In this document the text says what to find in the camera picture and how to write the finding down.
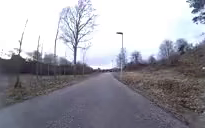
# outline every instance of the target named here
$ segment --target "paved path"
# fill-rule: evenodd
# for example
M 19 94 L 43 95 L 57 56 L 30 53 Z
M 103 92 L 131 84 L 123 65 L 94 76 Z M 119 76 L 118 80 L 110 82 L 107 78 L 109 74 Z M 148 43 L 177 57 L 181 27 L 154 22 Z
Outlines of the paved path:
M 0 110 L 0 128 L 187 128 L 109 73 Z

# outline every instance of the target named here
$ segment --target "dry grass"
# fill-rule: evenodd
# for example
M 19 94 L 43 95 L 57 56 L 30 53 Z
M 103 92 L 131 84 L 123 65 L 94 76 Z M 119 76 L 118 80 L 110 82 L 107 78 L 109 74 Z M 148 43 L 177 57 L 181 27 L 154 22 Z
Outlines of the dry grass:
M 186 114 L 205 111 L 205 82 L 185 76 L 175 69 L 126 72 L 123 83 L 187 122 Z
M 60 76 L 57 79 L 54 79 L 54 77 L 43 77 L 39 78 L 38 80 L 36 78 L 33 78 L 30 86 L 28 86 L 30 82 L 22 82 L 22 88 L 9 88 L 6 91 L 6 104 L 13 104 L 16 102 L 30 99 L 35 96 L 46 95 L 52 91 L 64 88 L 77 81 L 83 80 L 88 76 L 89 75 L 79 75 L 74 77 L 72 75 L 69 75 Z

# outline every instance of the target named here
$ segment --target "bare tree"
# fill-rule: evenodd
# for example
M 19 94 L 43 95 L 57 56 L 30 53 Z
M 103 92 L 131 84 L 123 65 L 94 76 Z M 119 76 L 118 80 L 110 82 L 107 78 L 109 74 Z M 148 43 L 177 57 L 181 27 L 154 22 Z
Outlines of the bare tree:
M 184 54 L 189 49 L 189 44 L 185 39 L 178 39 L 176 41 L 176 50 L 179 54 Z
M 139 64 L 140 62 L 142 62 L 142 55 L 139 51 L 132 52 L 131 62 L 134 64 Z
M 61 23 L 61 18 L 62 15 L 60 14 L 59 20 L 58 20 L 58 27 L 57 27 L 57 32 L 55 36 L 55 45 L 54 45 L 54 78 L 56 78 L 56 48 L 57 48 L 57 40 L 58 40 L 58 34 L 59 34 L 59 28 L 60 28 L 60 23 Z
M 62 35 L 61 39 L 74 53 L 74 74 L 76 72 L 77 49 L 83 42 L 90 40 L 96 24 L 95 9 L 91 0 L 79 0 L 75 7 L 62 10 Z
M 123 67 L 128 63 L 126 49 L 123 49 L 123 51 L 121 50 L 116 58 L 116 63 L 119 68 L 121 68 L 121 62 Z
M 25 32 L 25 29 L 26 29 L 26 26 L 27 26 L 27 22 L 28 22 L 28 19 L 26 20 L 26 23 L 25 23 L 25 26 L 24 26 L 24 30 L 23 30 L 23 33 L 21 35 L 21 39 L 19 40 L 19 43 L 20 43 L 20 47 L 19 47 L 19 50 L 18 50 L 18 57 L 20 57 L 20 53 L 21 53 L 21 48 L 22 48 L 22 43 L 23 43 L 23 36 L 24 36 L 24 32 Z M 21 88 L 21 83 L 20 83 L 20 64 L 19 64 L 19 60 L 17 60 L 17 77 L 16 77 L 16 83 L 14 85 L 14 88 Z
M 174 53 L 173 41 L 164 40 L 160 45 L 160 56 L 161 58 L 167 59 Z
M 148 59 L 149 64 L 155 64 L 156 63 L 156 59 L 153 55 L 151 55 Z
M 43 64 L 42 64 L 42 62 L 43 62 L 43 58 L 42 58 L 42 56 L 43 56 L 43 43 L 42 43 L 42 45 L 41 45 L 41 53 L 40 53 L 40 54 L 41 54 L 40 72 L 41 72 L 41 77 L 42 77 L 42 74 L 43 74 L 43 71 L 42 71 L 42 66 L 43 66 Z
M 36 61 L 36 75 L 37 75 L 37 80 L 38 80 L 38 73 L 39 73 L 39 42 L 40 42 L 40 36 L 38 37 L 38 42 L 37 42 L 37 61 Z

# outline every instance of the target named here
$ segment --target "treeline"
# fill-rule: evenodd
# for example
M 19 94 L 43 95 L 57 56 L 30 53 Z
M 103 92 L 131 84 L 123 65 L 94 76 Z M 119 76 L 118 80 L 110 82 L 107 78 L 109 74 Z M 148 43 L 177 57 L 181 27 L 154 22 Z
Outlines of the treeline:
M 93 69 L 85 64 L 78 62 L 76 64 L 76 74 L 84 74 L 93 72 Z M 66 64 L 54 65 L 52 63 L 44 63 L 36 60 L 26 60 L 18 55 L 12 55 L 11 59 L 0 58 L 0 73 L 5 74 L 38 74 L 38 75 L 72 75 L 73 64 L 71 62 Z
M 205 66 L 205 39 L 194 45 L 183 38 L 176 41 L 164 40 L 160 44 L 156 57 L 150 55 L 147 60 L 142 59 L 140 51 L 134 51 L 128 57 L 126 49 L 123 49 L 116 58 L 117 67 L 121 68 L 121 62 L 125 70 L 135 70 L 149 65 Z

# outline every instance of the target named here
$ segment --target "tree trunk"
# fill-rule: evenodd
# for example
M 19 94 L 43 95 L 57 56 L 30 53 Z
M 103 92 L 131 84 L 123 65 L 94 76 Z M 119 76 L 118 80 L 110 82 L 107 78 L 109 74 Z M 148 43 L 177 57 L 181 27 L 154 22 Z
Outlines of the tree trunk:
M 50 75 L 50 73 L 49 73 L 49 64 L 48 64 L 48 76 Z
M 73 68 L 74 76 L 76 76 L 76 57 L 77 57 L 77 47 L 74 47 L 74 68 Z

